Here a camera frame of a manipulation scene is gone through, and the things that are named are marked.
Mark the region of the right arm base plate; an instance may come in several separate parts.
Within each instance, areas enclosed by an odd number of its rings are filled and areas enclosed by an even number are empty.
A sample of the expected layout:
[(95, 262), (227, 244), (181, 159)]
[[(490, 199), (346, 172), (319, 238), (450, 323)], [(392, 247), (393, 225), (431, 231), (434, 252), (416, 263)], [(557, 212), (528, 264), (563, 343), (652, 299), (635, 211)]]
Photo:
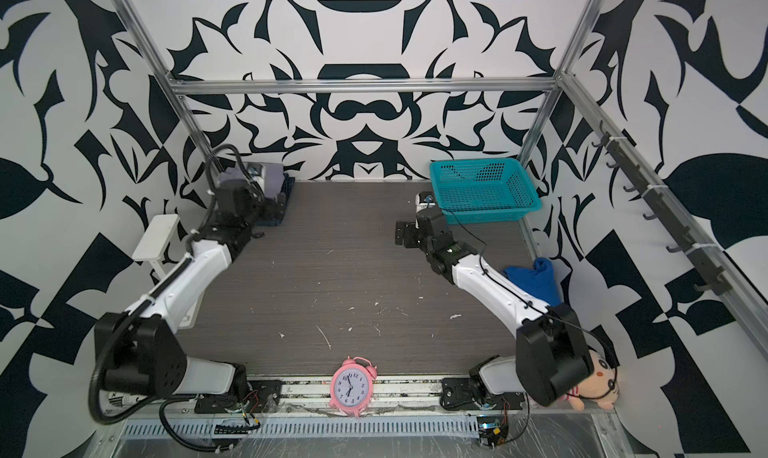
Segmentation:
[(469, 377), (443, 378), (439, 404), (447, 411), (513, 411), (526, 408), (523, 393), (491, 395)]

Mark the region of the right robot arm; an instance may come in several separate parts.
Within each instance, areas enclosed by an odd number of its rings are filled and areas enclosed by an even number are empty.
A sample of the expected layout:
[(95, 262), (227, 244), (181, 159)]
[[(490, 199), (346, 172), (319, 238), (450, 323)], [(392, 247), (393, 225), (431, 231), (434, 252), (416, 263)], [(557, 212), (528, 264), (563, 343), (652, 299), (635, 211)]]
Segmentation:
[(482, 253), (454, 238), (436, 206), (395, 224), (395, 243), (420, 250), (433, 272), (483, 304), (515, 337), (515, 354), (481, 364), (473, 380), (486, 395), (524, 393), (548, 406), (590, 378), (591, 350), (575, 311), (551, 306), (494, 270)]

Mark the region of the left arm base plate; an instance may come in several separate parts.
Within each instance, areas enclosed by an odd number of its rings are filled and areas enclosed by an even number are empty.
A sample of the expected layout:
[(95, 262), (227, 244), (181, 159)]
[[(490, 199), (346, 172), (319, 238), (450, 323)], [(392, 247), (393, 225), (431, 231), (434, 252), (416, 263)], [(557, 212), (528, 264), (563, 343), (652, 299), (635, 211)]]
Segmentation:
[(247, 414), (269, 413), (276, 410), (280, 404), (283, 384), (284, 382), (278, 379), (250, 380), (242, 400), (238, 401), (234, 395), (204, 395), (197, 400), (194, 412), (222, 414), (244, 410)]

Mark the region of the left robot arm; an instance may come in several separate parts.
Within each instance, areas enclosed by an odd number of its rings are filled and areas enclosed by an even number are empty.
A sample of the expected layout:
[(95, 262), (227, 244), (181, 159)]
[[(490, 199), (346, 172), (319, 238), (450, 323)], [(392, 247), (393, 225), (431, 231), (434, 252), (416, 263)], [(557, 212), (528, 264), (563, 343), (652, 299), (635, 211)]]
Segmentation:
[(188, 236), (182, 260), (124, 312), (97, 321), (88, 391), (93, 413), (101, 411), (103, 392), (140, 395), (144, 404), (183, 395), (244, 399), (249, 385), (243, 365), (190, 357), (176, 333), (214, 279), (262, 237), (262, 227), (281, 224), (294, 183), (284, 176), (277, 195), (264, 199), (243, 180), (220, 185), (203, 222)]

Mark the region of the lavender garment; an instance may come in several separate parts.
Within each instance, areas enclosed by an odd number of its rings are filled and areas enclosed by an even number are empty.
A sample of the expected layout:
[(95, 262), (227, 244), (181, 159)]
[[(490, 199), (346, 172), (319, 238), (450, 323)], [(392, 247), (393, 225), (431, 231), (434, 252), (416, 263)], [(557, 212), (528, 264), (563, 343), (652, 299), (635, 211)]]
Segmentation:
[(220, 187), (232, 182), (244, 186), (257, 197), (273, 200), (282, 192), (284, 181), (284, 167), (279, 163), (244, 161), (242, 167), (236, 164), (219, 176)]

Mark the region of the dark blue denim skirt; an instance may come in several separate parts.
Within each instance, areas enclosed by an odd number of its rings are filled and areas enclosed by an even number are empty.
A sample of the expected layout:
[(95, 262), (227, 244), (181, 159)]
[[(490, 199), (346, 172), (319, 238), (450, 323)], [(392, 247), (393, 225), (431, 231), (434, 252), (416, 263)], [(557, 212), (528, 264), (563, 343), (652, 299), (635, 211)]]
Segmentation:
[(274, 198), (265, 198), (260, 205), (256, 224), (259, 226), (279, 226), (286, 215), (288, 202), (295, 184), (295, 178), (287, 173), (283, 175), (280, 191)]

